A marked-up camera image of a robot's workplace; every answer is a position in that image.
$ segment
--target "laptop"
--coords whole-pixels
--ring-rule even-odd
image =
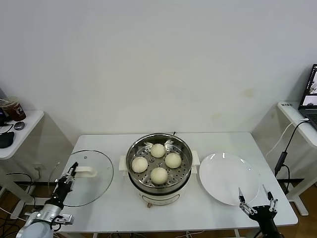
[[[317,64],[313,65],[298,111],[317,129]]]

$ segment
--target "white table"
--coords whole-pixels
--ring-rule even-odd
[[[22,130],[14,130],[14,139],[13,144],[7,148],[0,149],[0,160],[7,160],[11,158],[14,153],[19,149],[21,144],[25,141],[34,127],[39,123],[41,118],[44,116],[43,111],[25,111],[26,118],[23,120],[25,122],[25,127]],[[10,121],[8,124],[15,124],[15,121]],[[1,128],[1,132],[5,132],[9,129],[9,127]],[[21,199],[21,202],[16,206],[15,210],[13,211],[14,216],[16,217],[19,215],[20,211],[23,208],[24,202],[28,204],[33,204],[33,197],[31,197],[26,191],[21,189],[16,183],[10,180],[7,176],[5,176],[5,171],[0,167],[0,185],[3,187],[0,191],[0,196],[4,193],[5,189],[8,189],[10,192],[15,194],[18,198]],[[29,193],[33,191],[34,188],[28,189]]]
[[[277,107],[284,113],[284,115],[291,121],[304,119],[302,114],[298,111],[299,102],[279,102]],[[309,123],[301,124],[297,130],[307,141],[307,143],[313,148],[317,148],[317,131]],[[306,189],[317,182],[316,171],[308,171],[305,175],[305,179],[300,182],[295,188],[292,184],[289,184],[289,193],[286,195],[290,202],[294,202],[298,211],[302,216],[308,216],[308,211],[301,201],[299,195],[301,195]]]
[[[293,225],[298,219],[266,163],[261,151],[248,132],[176,134],[198,152],[200,161],[212,152],[230,152],[245,159],[259,172],[261,183],[279,199],[278,213],[274,219],[278,226]],[[115,233],[220,230],[256,228],[239,207],[222,204],[212,198],[200,185],[197,176],[189,179],[186,193],[175,203],[147,208],[137,196],[128,177],[118,170],[119,159],[140,138],[135,135],[82,135],[73,152],[98,150],[110,157],[114,177],[108,191],[95,202],[79,207],[65,207],[64,214],[74,215],[73,225],[62,226],[59,233]],[[64,172],[74,163],[69,159]],[[263,189],[251,203],[252,206],[268,204]]]

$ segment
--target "pot handle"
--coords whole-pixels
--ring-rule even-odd
[[[198,153],[196,150],[192,150],[193,163],[192,163],[192,174],[197,174],[197,166],[200,165]]]
[[[125,155],[121,155],[120,157],[119,171],[122,171],[123,176],[128,176],[127,166],[125,165]]]

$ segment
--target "black cable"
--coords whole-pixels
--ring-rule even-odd
[[[292,141],[292,139],[293,139],[293,136],[294,136],[294,134],[295,134],[295,132],[296,132],[296,129],[297,129],[301,124],[306,123],[306,122],[308,122],[308,121],[305,120],[305,121],[302,121],[301,123],[297,124],[297,126],[295,127],[295,129],[294,129],[294,131],[293,131],[293,133],[292,133],[292,135],[291,135],[291,138],[290,138],[289,141],[288,141],[288,144],[287,144],[287,146],[286,146],[284,152],[287,151],[287,149],[288,149],[288,147],[289,147],[289,145],[290,145],[290,143],[291,143],[291,141]]]
[[[261,230],[259,230],[253,238],[257,238],[260,233],[261,233]]]
[[[287,165],[282,165],[282,167],[286,167],[287,168],[287,173],[288,173],[288,182],[287,182],[287,186],[286,186],[286,189],[285,189],[285,194],[288,193],[288,186],[289,186],[289,183],[290,183],[290,179],[291,179],[291,173],[290,173],[290,170],[289,170],[289,167]]]
[[[9,237],[9,236],[11,236],[11,235],[13,235],[13,234],[15,234],[15,233],[18,233],[19,231],[17,231],[17,232],[11,232],[11,233],[9,233],[9,234],[7,234],[7,235],[5,235],[5,237],[4,238],[7,238],[7,237]]]
[[[54,221],[55,221],[57,218],[63,218],[63,216],[57,215],[57,216],[54,217],[53,220],[51,221],[51,223],[50,223],[50,229],[53,230],[53,232],[58,232],[58,231],[60,230],[60,228],[61,228],[61,224],[58,223],[59,227],[58,227],[56,230],[53,229],[53,223],[54,223]]]
[[[9,174],[5,174],[5,175],[25,175],[25,176],[29,177],[30,183],[33,183],[31,176],[29,176],[28,174],[25,174],[25,173],[9,173]]]
[[[9,132],[9,131],[12,129],[12,127],[14,126],[13,124],[5,124],[4,126],[7,126],[7,125],[10,125],[9,130],[7,130],[7,131],[5,131],[5,132],[1,132],[0,135]]]
[[[3,224],[3,225],[1,225],[0,226],[0,228],[2,228],[2,227],[4,227],[4,226],[9,226],[9,225],[11,225],[11,227],[18,227],[18,229],[20,229],[20,227],[18,226],[18,225],[16,225],[16,224]]]
[[[32,178],[31,178],[31,176],[29,176],[28,174],[25,174],[25,173],[9,173],[9,174],[6,174],[6,175],[25,175],[25,176],[27,176],[27,177],[29,177],[29,179],[30,179],[30,186],[29,186],[29,189],[28,189],[28,191],[27,191],[27,193],[29,193],[30,192],[30,189],[31,189],[31,186],[33,185],[33,181],[32,181]],[[35,201],[35,197],[34,196],[32,196],[33,197],[33,200],[34,200],[34,203],[33,203],[33,208],[35,208],[35,203],[36,203],[36,201]]]
[[[31,185],[32,185],[32,183],[33,183],[31,176],[29,176],[28,174],[25,174],[25,173],[8,173],[8,174],[6,174],[6,175],[25,175],[25,176],[29,177],[29,179],[30,179],[30,185],[29,185],[29,189],[28,189],[27,193],[30,192]],[[16,205],[18,204],[18,202],[13,206],[13,208],[12,208],[12,210],[11,210],[11,213],[12,213],[13,209],[16,207]],[[13,224],[8,224],[8,223],[7,223],[8,218],[9,218],[9,215],[10,215],[10,214],[8,214],[7,217],[6,217],[6,219],[4,220],[4,224],[3,224],[3,227],[2,227],[2,238],[4,238],[5,233],[7,233],[13,226],[17,226],[17,225],[16,225],[16,222],[17,222],[18,219],[16,219]],[[11,225],[11,226],[5,231],[5,230],[4,230],[4,227],[5,227],[6,225]]]
[[[13,208],[10,210],[10,213],[12,213],[12,211],[14,210],[14,208],[16,207],[16,205],[17,205],[18,203],[19,203],[19,201],[17,201],[17,202],[15,203],[15,205],[13,206]],[[5,218],[5,221],[4,221],[4,224],[3,224],[3,227],[2,227],[2,238],[4,238],[5,233],[7,233],[13,226],[16,226],[15,223],[16,223],[17,220],[18,220],[18,219],[16,219],[13,224],[7,224],[7,221],[8,221],[8,219],[9,219],[9,216],[10,216],[10,214],[7,214],[7,216],[6,216],[6,218]],[[5,227],[6,225],[11,225],[11,226],[5,231],[5,230],[4,230],[4,227]]]

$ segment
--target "cable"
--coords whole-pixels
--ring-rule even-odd
[[[305,123],[305,122],[310,122],[310,121],[308,121],[308,120],[302,121],[301,123],[299,123],[299,124],[295,127],[295,129],[294,129],[294,131],[293,131],[293,133],[292,133],[292,135],[291,135],[291,138],[290,138],[289,141],[288,141],[288,144],[287,144],[285,150],[281,153],[281,155],[280,155],[280,157],[279,157],[279,159],[278,159],[278,161],[277,161],[277,163],[276,163],[276,166],[275,166],[275,168],[274,168],[274,175],[275,175],[275,177],[277,176],[278,172],[281,170],[282,166],[284,165],[284,162],[285,162],[286,156],[287,156],[287,152],[286,152],[286,151],[287,151],[287,149],[288,149],[288,147],[289,147],[289,145],[290,145],[290,143],[291,143],[291,141],[292,141],[292,139],[293,139],[293,136],[294,136],[294,134],[295,134],[295,132],[296,132],[296,129],[297,129],[301,124],[303,124],[303,123]]]
[[[14,204],[14,206],[13,206],[13,208],[10,210],[10,213],[14,210],[14,208],[16,207],[16,205],[19,203],[19,201],[17,201],[15,204]],[[4,224],[3,224],[3,227],[2,227],[2,238],[4,238],[4,235],[13,227],[13,226],[15,226],[15,224],[16,224],[16,222],[18,221],[18,219],[15,219],[15,221],[14,221],[14,223],[13,224],[9,224],[9,225],[11,225],[7,230],[4,230],[4,227],[5,227],[5,225],[7,225],[7,221],[9,220],[9,215],[10,214],[7,214],[7,216],[6,216],[6,218],[5,218],[5,221],[4,221]]]
[[[1,132],[0,135],[9,132],[9,131],[12,129],[12,127],[14,126],[13,124],[7,124],[7,123],[6,123],[4,126],[7,126],[7,125],[10,125],[9,130],[7,130],[7,131],[5,131],[5,132]]]
[[[16,234],[16,233],[18,233],[19,231],[17,231],[17,232],[12,232],[12,233],[9,233],[9,234],[7,234],[7,235],[5,235],[5,237],[4,238],[7,238],[7,237],[9,237],[9,236],[11,236],[11,235],[14,235],[14,234]]]
[[[50,229],[53,230],[53,232],[58,232],[58,231],[60,230],[60,228],[61,228],[61,224],[60,224],[60,223],[57,223],[57,225],[59,225],[58,228],[57,228],[56,230],[53,229],[53,223],[54,223],[54,221],[55,221],[57,218],[63,218],[63,216],[57,215],[56,217],[54,217],[54,218],[52,219],[52,221],[51,221],[51,223],[50,223]]]
[[[8,224],[8,223],[7,223],[7,224],[2,224],[2,225],[0,226],[0,228],[2,228],[2,227],[4,227],[4,226],[9,226],[9,225],[11,225],[12,227],[18,227],[18,228],[20,229],[20,227],[19,227],[18,225],[16,225],[16,224]]]
[[[299,124],[295,127],[295,129],[293,130],[293,133],[292,133],[292,135],[291,135],[291,138],[289,139],[288,144],[287,144],[286,149],[284,150],[284,152],[287,151],[287,149],[288,149],[288,147],[289,147],[289,145],[290,145],[290,143],[291,143],[291,141],[292,141],[292,139],[293,139],[293,136],[294,136],[294,134],[295,134],[295,132],[296,132],[296,129],[300,126],[300,124],[303,124],[303,123],[305,123],[305,122],[307,122],[307,121],[302,121],[301,123],[299,123]]]
[[[29,176],[28,174],[25,173],[9,173],[9,174],[5,174],[5,175],[26,175],[27,177],[29,177],[31,183],[32,183],[32,178],[31,176]]]
[[[305,118],[305,119],[299,119],[299,120],[295,120],[295,121],[291,122],[291,123],[285,128],[285,130],[283,131],[283,133],[282,133],[281,137],[279,138],[279,140],[277,141],[277,143],[273,146],[273,148],[272,148],[270,151],[267,152],[267,154],[265,155],[265,158],[267,158],[267,156],[269,155],[269,153],[271,153],[271,152],[275,149],[275,147],[279,144],[279,142],[280,142],[281,139],[283,138],[283,136],[284,136],[285,132],[287,131],[287,129],[288,129],[293,123],[298,122],[298,121],[308,121],[308,120],[309,120],[308,118]]]
[[[282,165],[282,167],[286,167],[287,168],[287,173],[288,173],[288,181],[287,181],[287,186],[286,186],[286,189],[285,189],[285,194],[288,193],[288,186],[289,186],[289,183],[290,183],[290,179],[291,179],[291,173],[289,171],[289,167],[287,165]]]
[[[261,233],[261,230],[259,230],[253,238],[257,238],[260,233]]]
[[[204,231],[201,231],[201,232],[196,232],[196,233],[187,233],[187,234],[185,234],[185,235],[183,235],[183,236],[179,236],[179,237],[175,237],[175,238],[181,238],[181,237],[185,237],[185,236],[187,236],[187,235],[196,235],[196,234],[200,234],[200,233],[203,233]]]
[[[36,179],[35,181],[37,181],[37,180],[39,180],[39,179],[41,178],[40,171],[38,170],[38,172],[39,172],[39,178]],[[32,186],[33,183],[35,182],[35,181],[32,181],[31,176],[29,176],[28,174],[25,174],[25,173],[9,173],[9,174],[6,174],[6,175],[25,175],[25,176],[29,177],[29,179],[30,179],[30,185],[29,185],[29,189],[28,189],[27,193],[30,192],[31,186]],[[36,203],[35,197],[34,197],[34,196],[32,196],[32,197],[33,197],[33,200],[34,200],[33,208],[35,208],[35,203]]]
[[[49,191],[49,196],[51,195],[51,190],[50,190],[50,181],[51,181],[51,177],[52,177],[52,175],[53,175],[54,171],[56,170],[56,168],[59,166],[59,164],[60,164],[60,162],[58,162],[58,163],[55,165],[55,167],[53,168],[53,170],[52,170],[52,172],[51,172],[51,174],[50,174],[50,176],[49,176],[49,181],[48,181],[48,191]]]
[[[140,234],[140,233],[132,233],[132,234],[136,234],[136,235],[141,236],[141,237],[143,237],[143,238],[147,238],[145,235]]]
[[[8,214],[10,214],[10,215],[12,215],[12,213],[10,213],[10,212],[4,210],[2,207],[0,207],[0,209],[1,209],[2,211],[6,212],[6,213],[8,213]],[[17,219],[20,219],[20,220],[26,222],[26,221],[25,221],[24,219],[22,219],[22,218],[17,217]]]

